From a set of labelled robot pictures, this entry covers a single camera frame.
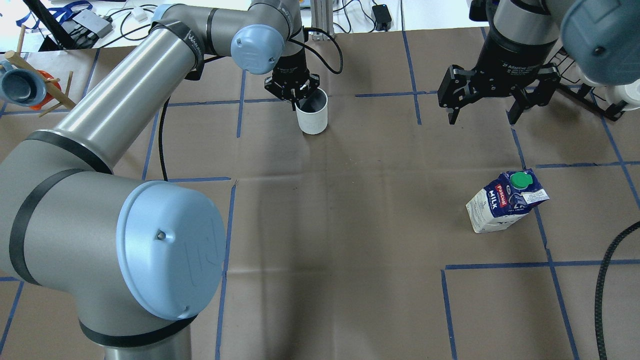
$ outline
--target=gray robot arm segment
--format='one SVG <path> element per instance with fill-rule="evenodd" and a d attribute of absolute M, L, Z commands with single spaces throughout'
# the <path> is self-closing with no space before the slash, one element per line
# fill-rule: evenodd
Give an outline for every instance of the gray robot arm segment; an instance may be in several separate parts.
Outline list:
<path fill-rule="evenodd" d="M 273 29 L 280 54 L 295 52 L 285 41 L 301 21 L 290 8 L 299 11 L 297 1 L 254 1 L 247 12 L 169 8 L 57 126 L 0 164 L 0 267 L 71 293 L 83 332 L 108 359 L 189 358 L 186 327 L 213 296 L 225 250 L 220 214 L 204 195 L 111 169 L 204 52 L 230 54 L 251 26 Z M 137 266 L 142 258 L 150 266 Z"/>

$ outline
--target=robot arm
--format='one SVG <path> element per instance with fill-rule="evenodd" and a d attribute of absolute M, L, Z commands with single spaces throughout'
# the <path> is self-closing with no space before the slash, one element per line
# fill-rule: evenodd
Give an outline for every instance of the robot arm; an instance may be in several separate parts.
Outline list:
<path fill-rule="evenodd" d="M 470 18 L 490 30 L 476 66 L 451 65 L 438 89 L 439 105 L 454 124 L 460 109 L 483 97 L 513 96 L 509 123 L 524 110 L 545 106 L 560 74 L 547 63 L 559 37 L 585 75 L 602 85 L 640 78 L 640 29 L 635 0 L 474 0 Z M 527 87 L 538 82 L 529 91 Z"/>
<path fill-rule="evenodd" d="M 159 10 L 141 45 L 0 164 L 0 267 L 72 294 L 83 332 L 110 360 L 189 359 L 188 325 L 216 291 L 226 246 L 204 195 L 111 169 L 178 84 L 199 78 L 205 53 L 309 79 L 304 52 L 287 41 L 302 40 L 297 0 L 254 0 L 246 12 Z M 283 97 L 297 101 L 310 87 Z"/>

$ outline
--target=gray box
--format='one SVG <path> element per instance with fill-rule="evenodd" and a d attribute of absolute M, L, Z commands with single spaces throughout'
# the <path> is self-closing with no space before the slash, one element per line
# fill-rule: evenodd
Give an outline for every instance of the gray box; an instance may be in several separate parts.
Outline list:
<path fill-rule="evenodd" d="M 83 10 L 74 17 L 74 21 L 103 38 L 113 30 L 113 25 L 91 10 Z"/>

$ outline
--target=wooden stick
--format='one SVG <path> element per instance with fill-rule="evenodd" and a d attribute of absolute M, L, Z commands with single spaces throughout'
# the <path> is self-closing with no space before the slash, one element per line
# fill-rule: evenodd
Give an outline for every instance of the wooden stick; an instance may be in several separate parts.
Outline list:
<path fill-rule="evenodd" d="M 18 48 L 15 51 L 18 54 L 18 56 L 20 56 L 20 53 L 22 52 L 22 43 L 24 42 L 25 30 L 27 30 L 27 27 L 24 24 L 22 24 L 22 26 L 20 27 L 20 38 L 18 38 Z"/>
<path fill-rule="evenodd" d="M 67 89 L 65 90 L 65 95 L 69 96 L 69 89 L 71 89 L 71 80 L 74 78 L 74 72 L 69 72 L 69 78 L 67 79 Z"/>
<path fill-rule="evenodd" d="M 67 89 L 65 89 L 65 95 L 69 95 L 69 89 L 71 89 L 71 80 L 73 80 L 74 78 L 74 72 L 70 71 L 69 72 L 69 78 L 67 79 Z M 41 112 L 38 117 L 43 117 L 44 115 L 54 111 L 55 109 L 59 108 L 60 106 L 62 106 L 62 102 L 59 102 L 58 104 L 55 104 L 54 106 L 51 106 L 50 108 L 46 109 L 45 111 Z"/>
<path fill-rule="evenodd" d="M 4 58 L 9 60 L 9 62 L 13 66 L 18 67 L 20 69 L 33 71 L 36 74 L 40 75 L 40 77 L 43 80 L 46 80 L 44 75 L 42 75 L 39 71 L 34 69 L 33 66 L 31 66 L 31 64 L 29 64 L 25 59 L 21 58 L 18 54 L 16 54 L 15 51 L 7 51 L 4 54 Z M 71 99 L 69 99 L 69 96 L 66 96 L 62 91 L 60 91 L 59 88 L 56 88 L 56 85 L 54 85 L 53 83 L 45 83 L 45 86 L 47 87 L 47 92 L 51 94 L 51 96 L 55 97 L 56 100 L 61 102 L 62 105 L 64 105 L 67 109 L 71 110 L 76 106 L 76 104 Z"/>
<path fill-rule="evenodd" d="M 40 114 L 38 114 L 38 117 L 43 117 L 44 115 L 54 111 L 55 109 L 59 108 L 60 106 L 62 106 L 62 102 L 59 102 L 58 104 L 55 104 L 54 106 L 51 106 L 50 108 L 48 108 L 45 111 L 41 112 Z"/>

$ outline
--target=black band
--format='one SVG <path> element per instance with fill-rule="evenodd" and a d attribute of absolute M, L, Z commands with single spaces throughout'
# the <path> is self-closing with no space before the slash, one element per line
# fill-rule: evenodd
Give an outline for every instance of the black band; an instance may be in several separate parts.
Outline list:
<path fill-rule="evenodd" d="M 522 0 L 511 0 L 511 2 L 515 4 L 517 7 L 527 10 L 530 13 L 537 13 L 540 15 L 551 15 L 542 4 L 540 4 L 540 7 L 538 7 L 535 5 L 527 4 Z"/>
<path fill-rule="evenodd" d="M 196 316 L 184 320 L 178 320 L 162 329 L 154 330 L 146 334 L 129 335 L 129 336 L 111 336 L 95 332 L 80 322 L 80 329 L 89 340 L 106 347 L 143 347 L 162 341 L 170 336 L 176 335 L 178 332 L 189 326 Z"/>
<path fill-rule="evenodd" d="M 209 18 L 207 19 L 207 45 L 211 46 L 212 55 L 218 55 L 218 53 L 216 52 L 216 47 L 213 46 L 213 38 L 211 37 L 211 32 L 213 31 L 213 27 L 212 27 L 213 15 L 215 15 L 217 11 L 218 11 L 218 8 L 211 9 L 211 12 L 209 13 Z"/>
<path fill-rule="evenodd" d="M 18 275 L 26 282 L 30 282 L 34 285 L 40 285 L 33 276 L 31 276 L 31 273 L 27 268 L 27 263 L 24 259 L 24 238 L 34 210 L 44 195 L 46 195 L 53 186 L 62 181 L 62 179 L 83 171 L 84 170 L 79 168 L 72 168 L 49 176 L 45 181 L 42 181 L 38 186 L 36 186 L 27 198 L 24 199 L 15 219 L 13 219 L 13 226 L 9 237 L 9 257 L 11 258 L 11 264 L 13 265 L 15 272 L 17 272 Z"/>
<path fill-rule="evenodd" d="M 97 172 L 102 172 L 103 174 L 113 175 L 111 169 L 104 163 L 102 159 L 100 159 L 96 154 L 94 154 L 91 150 L 84 147 L 82 144 L 77 143 L 69 138 L 65 138 L 64 136 L 58 135 L 56 133 L 51 133 L 49 131 L 36 131 L 29 135 L 27 140 L 39 140 L 41 142 L 49 143 L 51 145 L 55 145 L 60 149 L 65 149 L 66 151 L 76 155 L 82 161 L 87 163 L 87 165 L 91 166 Z"/>
<path fill-rule="evenodd" d="M 273 79 L 279 83 L 290 83 L 291 86 L 301 86 L 308 78 L 307 56 L 304 49 L 289 56 L 281 56 L 273 68 Z"/>
<path fill-rule="evenodd" d="M 204 70 L 204 44 L 202 39 L 189 26 L 177 20 L 158 20 L 151 25 L 151 33 L 156 29 L 167 29 L 176 37 L 182 40 L 193 51 L 195 55 L 195 66 L 192 71 L 187 74 L 187 80 L 200 80 L 202 71 Z"/>

